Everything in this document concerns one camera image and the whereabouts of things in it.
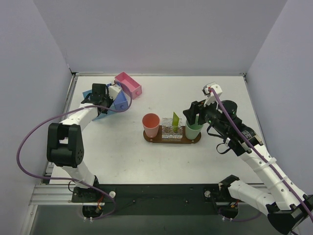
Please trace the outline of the green plastic cup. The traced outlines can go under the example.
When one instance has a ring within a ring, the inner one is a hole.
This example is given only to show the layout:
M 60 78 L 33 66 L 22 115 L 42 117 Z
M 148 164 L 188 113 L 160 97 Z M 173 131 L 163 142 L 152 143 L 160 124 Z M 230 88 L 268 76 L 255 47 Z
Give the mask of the green plastic cup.
M 189 140 L 194 140 L 198 134 L 201 132 L 203 125 L 199 125 L 197 123 L 190 124 L 188 121 L 185 123 L 185 136 Z

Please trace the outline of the yellow green toothpaste tube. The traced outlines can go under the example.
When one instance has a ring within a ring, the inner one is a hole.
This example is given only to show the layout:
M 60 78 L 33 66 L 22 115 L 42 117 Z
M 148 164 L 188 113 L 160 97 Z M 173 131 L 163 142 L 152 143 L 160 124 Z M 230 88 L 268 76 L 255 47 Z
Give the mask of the yellow green toothpaste tube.
M 173 112 L 172 117 L 172 129 L 174 133 L 177 133 L 179 129 L 179 117 L 175 112 Z

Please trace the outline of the clear textured plastic box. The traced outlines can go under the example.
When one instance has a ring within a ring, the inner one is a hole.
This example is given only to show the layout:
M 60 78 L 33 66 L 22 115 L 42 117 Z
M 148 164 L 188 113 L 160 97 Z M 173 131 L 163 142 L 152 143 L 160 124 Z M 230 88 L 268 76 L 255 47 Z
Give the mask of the clear textured plastic box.
M 183 137 L 182 119 L 179 118 L 179 129 L 177 133 L 172 129 L 172 118 L 163 118 L 161 122 L 161 139 L 163 141 L 181 141 Z

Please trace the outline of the pink plastic cup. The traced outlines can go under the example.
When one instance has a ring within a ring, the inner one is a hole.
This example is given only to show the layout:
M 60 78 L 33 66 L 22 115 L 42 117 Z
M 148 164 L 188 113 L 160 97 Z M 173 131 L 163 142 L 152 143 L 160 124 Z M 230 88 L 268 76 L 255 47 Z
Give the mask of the pink plastic cup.
M 154 138 L 157 136 L 159 124 L 160 118 L 157 114 L 148 113 L 142 118 L 144 132 L 150 138 Z

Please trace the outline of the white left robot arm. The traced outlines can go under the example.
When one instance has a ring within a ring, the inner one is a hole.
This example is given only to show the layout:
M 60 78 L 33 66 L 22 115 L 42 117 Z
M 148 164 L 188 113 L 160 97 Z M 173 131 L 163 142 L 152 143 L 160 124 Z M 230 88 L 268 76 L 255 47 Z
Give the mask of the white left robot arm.
M 100 197 L 100 188 L 96 176 L 83 162 L 82 131 L 100 114 L 108 112 L 120 92 L 121 87 L 115 83 L 94 83 L 91 92 L 81 101 L 79 111 L 48 127 L 47 160 L 67 172 L 89 201 Z

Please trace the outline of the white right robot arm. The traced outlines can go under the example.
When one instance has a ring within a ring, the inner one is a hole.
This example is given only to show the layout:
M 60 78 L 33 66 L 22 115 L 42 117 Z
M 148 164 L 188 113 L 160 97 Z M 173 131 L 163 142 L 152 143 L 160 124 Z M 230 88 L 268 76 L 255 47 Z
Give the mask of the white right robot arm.
M 222 180 L 220 191 L 244 201 L 266 215 L 281 234 L 288 235 L 313 212 L 313 197 L 297 187 L 283 172 L 263 144 L 262 139 L 237 117 L 237 104 L 224 100 L 220 104 L 194 101 L 184 110 L 188 124 L 205 124 L 218 138 L 256 173 L 268 194 L 230 175 Z

